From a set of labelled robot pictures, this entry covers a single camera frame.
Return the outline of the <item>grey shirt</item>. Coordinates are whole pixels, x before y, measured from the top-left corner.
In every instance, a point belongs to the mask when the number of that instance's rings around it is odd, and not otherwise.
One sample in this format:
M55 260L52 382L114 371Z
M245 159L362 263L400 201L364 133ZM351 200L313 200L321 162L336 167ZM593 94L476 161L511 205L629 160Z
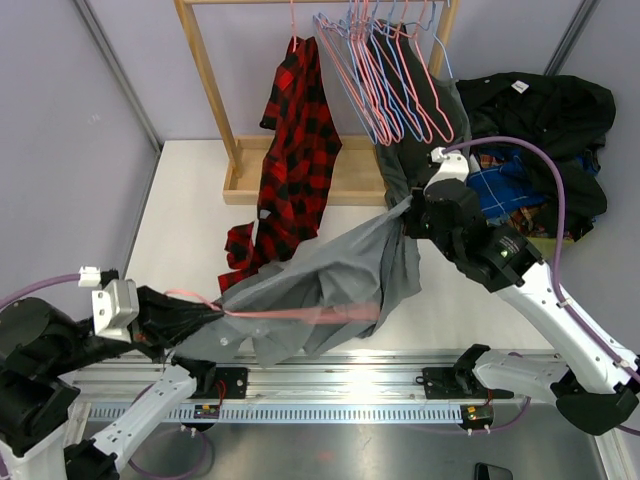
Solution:
M251 340L258 363L270 367L298 353L316 358L375 333L405 299L421 290L416 240L404 234L404 199L287 265L269 264L229 288L218 303L231 311L268 311L378 303L373 322L311 325L295 320L242 319L220 313L176 347L176 354L215 363L233 359Z

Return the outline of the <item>black button shirt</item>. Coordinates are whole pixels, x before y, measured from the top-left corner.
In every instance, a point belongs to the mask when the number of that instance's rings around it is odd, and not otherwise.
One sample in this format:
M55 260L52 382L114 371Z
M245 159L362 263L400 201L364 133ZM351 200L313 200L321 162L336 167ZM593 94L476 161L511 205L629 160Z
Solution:
M616 117L612 92L571 75L508 72L457 83L474 139L525 140L554 161L564 185L565 235L576 241L608 207L596 180Z

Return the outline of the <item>pink wire hanger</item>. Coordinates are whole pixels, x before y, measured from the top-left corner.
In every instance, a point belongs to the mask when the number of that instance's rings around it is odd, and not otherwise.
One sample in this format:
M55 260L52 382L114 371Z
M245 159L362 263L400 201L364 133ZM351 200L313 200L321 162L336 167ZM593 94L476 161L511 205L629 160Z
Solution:
M295 320L311 325L333 325L373 322L379 319L381 309L378 303L346 304L331 307L294 308L268 311L231 311L207 300L204 296L184 289L164 291L170 297L191 297L209 309L224 315L242 319Z

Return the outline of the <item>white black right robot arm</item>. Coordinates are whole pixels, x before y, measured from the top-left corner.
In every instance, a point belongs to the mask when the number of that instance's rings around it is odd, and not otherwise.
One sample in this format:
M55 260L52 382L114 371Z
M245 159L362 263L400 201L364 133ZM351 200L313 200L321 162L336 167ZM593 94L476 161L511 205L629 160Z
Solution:
M515 308L555 348L558 364L474 344L454 363L446 387L466 396L511 392L551 404L591 435L621 428L639 406L639 358L554 290L550 265L508 225L487 223L476 193L441 180L411 191L405 233L428 239L468 279Z

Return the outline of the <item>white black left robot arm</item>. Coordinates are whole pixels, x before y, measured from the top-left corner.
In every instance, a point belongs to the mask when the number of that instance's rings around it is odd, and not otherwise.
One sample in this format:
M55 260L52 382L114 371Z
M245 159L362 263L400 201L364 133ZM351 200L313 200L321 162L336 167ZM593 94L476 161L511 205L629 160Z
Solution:
M148 287L93 294L75 321L33 289L1 302L1 460L5 479L118 479L160 422L190 397L215 388L211 362L175 356L124 415L87 440L64 437L81 389L80 371L138 351L153 361L219 318L205 304Z

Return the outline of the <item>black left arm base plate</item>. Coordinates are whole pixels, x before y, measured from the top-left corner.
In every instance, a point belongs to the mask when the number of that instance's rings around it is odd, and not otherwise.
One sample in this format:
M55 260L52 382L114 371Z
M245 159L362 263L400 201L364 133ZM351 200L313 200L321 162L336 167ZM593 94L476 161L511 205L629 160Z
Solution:
M249 369L245 367L221 367L215 371L212 383L208 390L198 386L192 399L218 400L245 399L248 388Z

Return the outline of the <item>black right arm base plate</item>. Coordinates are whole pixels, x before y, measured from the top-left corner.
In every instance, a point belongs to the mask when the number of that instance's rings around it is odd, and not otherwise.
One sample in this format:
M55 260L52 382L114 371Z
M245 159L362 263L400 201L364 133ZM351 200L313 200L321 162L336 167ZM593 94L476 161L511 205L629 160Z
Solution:
M512 399L514 394L505 390L489 390L469 371L454 367L426 367L415 377L415 383L432 400L498 400Z

